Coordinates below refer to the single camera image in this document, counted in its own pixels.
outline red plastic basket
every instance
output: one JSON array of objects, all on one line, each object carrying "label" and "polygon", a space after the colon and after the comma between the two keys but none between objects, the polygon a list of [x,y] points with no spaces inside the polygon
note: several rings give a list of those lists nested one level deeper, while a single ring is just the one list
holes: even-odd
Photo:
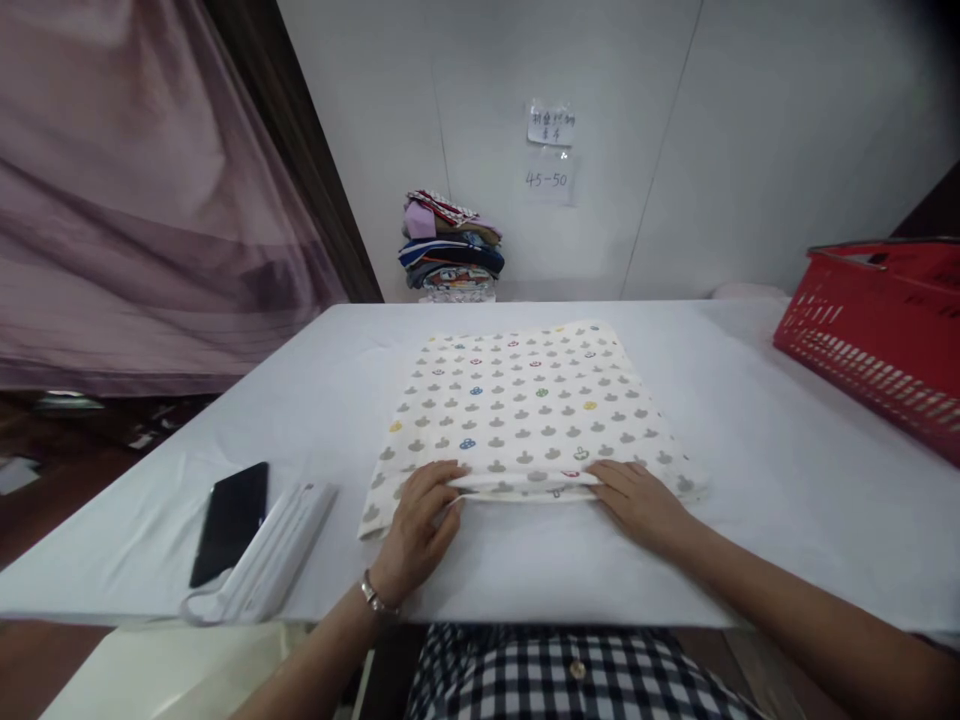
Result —
[{"label": "red plastic basket", "polygon": [[807,255],[774,346],[960,467],[960,242]]}]

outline folded cloth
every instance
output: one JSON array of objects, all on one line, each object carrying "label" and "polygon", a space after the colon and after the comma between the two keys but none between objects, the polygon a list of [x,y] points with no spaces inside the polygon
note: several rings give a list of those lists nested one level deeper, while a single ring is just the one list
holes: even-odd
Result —
[{"label": "folded cloth", "polygon": [[442,217],[453,226],[462,225],[467,220],[477,217],[477,213],[473,210],[454,205],[443,195],[432,190],[414,190],[408,192],[407,197],[418,201],[424,207],[432,210],[434,215]]},{"label": "folded cloth", "polygon": [[448,287],[457,290],[476,289],[493,285],[495,276],[476,265],[444,265],[432,270],[423,278],[423,287]]},{"label": "folded cloth", "polygon": [[407,268],[407,287],[419,290],[423,287],[423,280],[427,275],[441,268],[453,267],[451,263],[420,261],[413,267]]},{"label": "folded cloth", "polygon": [[466,502],[591,501],[585,470],[604,458],[649,467],[683,502],[709,487],[602,322],[437,334],[416,358],[384,428],[361,539],[386,532],[410,473],[432,460],[472,469],[450,483]]},{"label": "folded cloth", "polygon": [[439,215],[433,216],[433,222],[437,237],[446,237],[452,233],[470,231],[475,232],[477,235],[483,238],[483,241],[487,243],[487,245],[499,245],[500,238],[502,237],[499,230],[497,230],[493,225],[485,224],[486,221],[481,220],[479,217],[475,217],[470,222],[465,222],[458,227],[454,227]]},{"label": "folded cloth", "polygon": [[436,237],[435,217],[433,210],[424,207],[416,200],[411,200],[403,211],[403,225],[406,228],[404,234],[411,240]]},{"label": "folded cloth", "polygon": [[427,262],[479,265],[494,275],[499,275],[500,271],[503,270],[503,257],[501,255],[472,245],[430,248],[421,257]]},{"label": "folded cloth", "polygon": [[463,257],[452,256],[449,259],[455,262],[473,262],[486,267],[485,262],[479,261],[479,258],[484,258],[487,262],[492,263],[494,272],[499,273],[500,270],[503,269],[503,256],[500,255],[500,252],[495,247],[491,247],[484,243],[483,240],[480,239],[480,236],[476,233],[462,233],[462,235],[457,239],[454,239],[451,236],[448,239],[442,240],[440,238],[411,240],[400,249],[400,252],[398,253],[398,259],[404,268],[410,268],[411,266],[415,265],[426,253],[435,252],[439,249],[470,250],[478,253],[478,255],[473,256],[476,259],[465,260]]}]

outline white table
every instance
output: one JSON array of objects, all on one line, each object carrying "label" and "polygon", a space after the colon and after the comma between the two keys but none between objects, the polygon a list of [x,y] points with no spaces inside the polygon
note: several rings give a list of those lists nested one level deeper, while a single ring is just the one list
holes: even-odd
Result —
[{"label": "white table", "polygon": [[[260,460],[271,500],[339,487],[282,616],[317,619],[375,557],[356,539],[382,428],[436,332],[606,320],[688,454],[696,507],[736,542],[886,620],[960,629],[960,473],[773,349],[777,300],[331,309],[0,574],[0,616],[169,617],[210,486]],[[722,626],[731,618],[592,503],[472,504],[415,619]]]}]

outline purple curtain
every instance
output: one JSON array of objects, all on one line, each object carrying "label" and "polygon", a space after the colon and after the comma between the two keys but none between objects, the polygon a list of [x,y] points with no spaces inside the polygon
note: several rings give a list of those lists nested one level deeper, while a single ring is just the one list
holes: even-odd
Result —
[{"label": "purple curtain", "polygon": [[7,2],[0,74],[0,388],[220,392],[345,300],[198,2]]}]

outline smartphone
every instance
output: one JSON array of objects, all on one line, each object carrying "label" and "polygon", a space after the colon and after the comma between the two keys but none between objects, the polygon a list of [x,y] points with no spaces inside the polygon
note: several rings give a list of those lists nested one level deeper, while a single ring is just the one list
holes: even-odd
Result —
[{"label": "smartphone", "polygon": [[267,515],[269,471],[267,463],[257,463],[213,486],[193,561],[191,588],[205,585],[240,562]]}]

